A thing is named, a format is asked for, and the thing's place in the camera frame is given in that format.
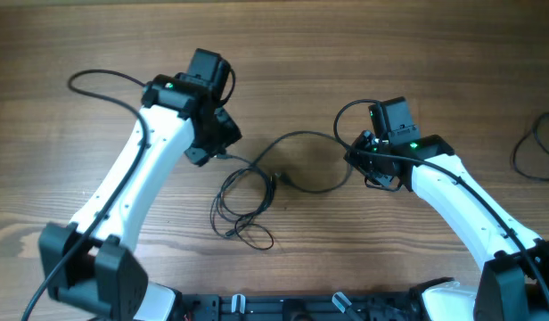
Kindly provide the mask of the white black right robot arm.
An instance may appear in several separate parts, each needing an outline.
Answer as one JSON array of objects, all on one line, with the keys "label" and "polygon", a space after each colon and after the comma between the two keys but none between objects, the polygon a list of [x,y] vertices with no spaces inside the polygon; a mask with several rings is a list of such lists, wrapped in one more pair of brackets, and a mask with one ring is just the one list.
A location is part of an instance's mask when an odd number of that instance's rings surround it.
[{"label": "white black right robot arm", "polygon": [[404,187],[427,202],[474,258],[477,288],[440,278],[414,287],[415,320],[549,320],[549,241],[523,226],[469,174],[440,136],[422,136],[407,101],[365,99],[373,127],[344,143],[369,188]]}]

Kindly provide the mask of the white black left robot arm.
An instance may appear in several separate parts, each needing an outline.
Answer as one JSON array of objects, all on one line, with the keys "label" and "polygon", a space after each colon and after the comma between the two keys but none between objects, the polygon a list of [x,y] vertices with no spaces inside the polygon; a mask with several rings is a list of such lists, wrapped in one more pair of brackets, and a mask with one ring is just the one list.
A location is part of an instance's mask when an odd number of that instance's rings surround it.
[{"label": "white black left robot arm", "polygon": [[38,239],[45,274],[23,312],[43,293],[104,320],[189,320],[181,292],[153,283],[134,250],[145,217],[176,163],[201,167],[241,138],[225,110],[234,70],[197,49],[187,71],[143,84],[141,108],[125,147],[94,196],[66,226],[49,223]]}]

